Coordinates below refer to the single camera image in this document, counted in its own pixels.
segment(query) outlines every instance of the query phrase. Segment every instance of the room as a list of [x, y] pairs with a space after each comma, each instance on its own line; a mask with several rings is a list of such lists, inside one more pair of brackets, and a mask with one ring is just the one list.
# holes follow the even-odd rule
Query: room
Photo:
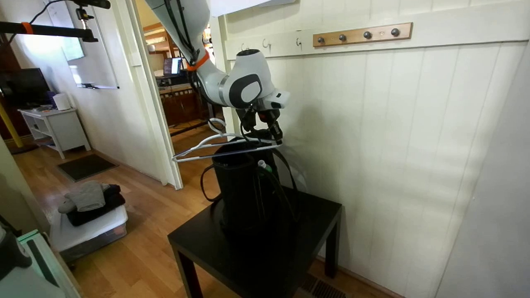
[[[40, 8], [30, 9], [15, 0], [0, 3], [7, 21], [26, 21]], [[523, 210], [530, 190], [522, 180], [528, 170], [523, 155], [528, 12], [527, 1], [298, 0], [212, 17], [220, 69], [230, 69], [240, 49], [258, 47], [275, 85], [291, 92], [278, 118], [285, 133], [282, 152], [300, 190], [343, 205], [338, 246], [343, 272], [399, 296], [523, 296], [528, 291], [523, 279], [530, 264], [523, 251], [530, 248], [525, 233], [530, 223]], [[109, 27], [103, 34], [113, 69], [119, 69], [121, 89], [113, 92], [78, 89], [65, 79], [71, 75], [68, 64], [51, 42], [13, 46], [25, 52], [22, 65], [38, 64], [51, 80], [70, 84], [56, 87], [65, 87], [75, 100], [98, 152], [154, 178], [142, 185], [181, 188], [181, 175], [169, 161], [162, 109], [149, 100], [156, 87], [146, 56], [139, 54], [141, 29], [134, 16], [124, 1], [96, 11], [99, 24]], [[313, 46], [313, 34], [407, 21], [411, 39]], [[8, 158], [2, 152], [2, 161], [13, 165]], [[13, 180], [10, 185], [23, 196], [31, 196], [26, 181], [10, 171], [2, 175]], [[202, 195], [185, 183], [182, 190], [166, 186], [162, 193], [177, 200], [187, 191]], [[185, 218], [179, 221], [207, 205], [200, 198], [185, 203], [190, 206], [182, 206]], [[134, 210], [141, 213], [146, 205], [137, 200]], [[172, 219], [167, 216], [149, 213], [154, 221], [166, 221], [161, 229], [149, 228], [159, 233], [176, 228], [167, 226]], [[116, 244], [109, 249], [123, 251], [119, 241]], [[171, 244], [159, 249], [171, 253]], [[94, 254], [101, 262], [111, 261], [104, 253]], [[101, 266], [108, 274], [119, 274], [111, 264]], [[177, 269], [171, 258], [156, 267]], [[219, 284], [199, 274], [202, 286]], [[108, 284], [108, 296], [116, 287], [147, 286], [134, 281]], [[164, 279], [164, 284], [171, 294], [185, 294], [181, 279]]]

